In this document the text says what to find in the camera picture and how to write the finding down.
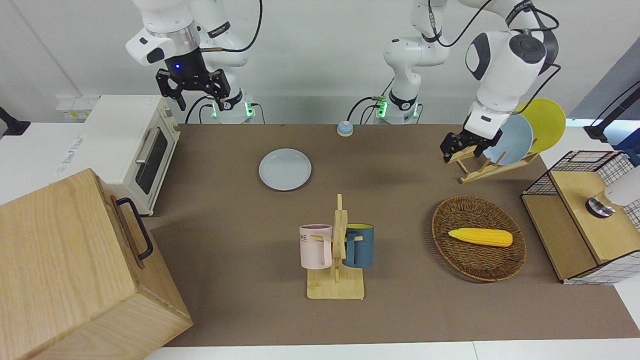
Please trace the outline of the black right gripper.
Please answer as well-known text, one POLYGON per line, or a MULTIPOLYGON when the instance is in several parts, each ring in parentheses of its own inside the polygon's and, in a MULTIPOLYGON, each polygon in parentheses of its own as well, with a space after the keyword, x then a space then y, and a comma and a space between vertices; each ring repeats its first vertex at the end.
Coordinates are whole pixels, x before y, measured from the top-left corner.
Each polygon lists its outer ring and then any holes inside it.
POLYGON ((231 85, 224 70, 213 72, 201 71, 187 74, 183 71, 173 71, 173 75, 167 69, 158 69, 156 82, 160 94, 177 102, 179 109, 185 111, 186 102, 183 91, 201 91, 211 93, 220 110, 224 109, 224 102, 230 96, 231 85))

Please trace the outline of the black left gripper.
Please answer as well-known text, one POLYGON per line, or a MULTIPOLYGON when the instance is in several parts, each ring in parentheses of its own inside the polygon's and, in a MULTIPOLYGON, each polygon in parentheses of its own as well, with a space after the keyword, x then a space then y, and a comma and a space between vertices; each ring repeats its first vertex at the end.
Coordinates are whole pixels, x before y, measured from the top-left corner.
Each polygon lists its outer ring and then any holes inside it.
POLYGON ((450 162, 452 156, 457 152, 457 148, 475 146, 473 156, 478 158, 487 150, 487 148, 496 146, 501 137, 501 129, 498 129, 492 138, 478 136, 477 134, 464 129, 457 134, 446 134, 439 145, 439 149, 442 152, 443 161, 446 163, 450 162))

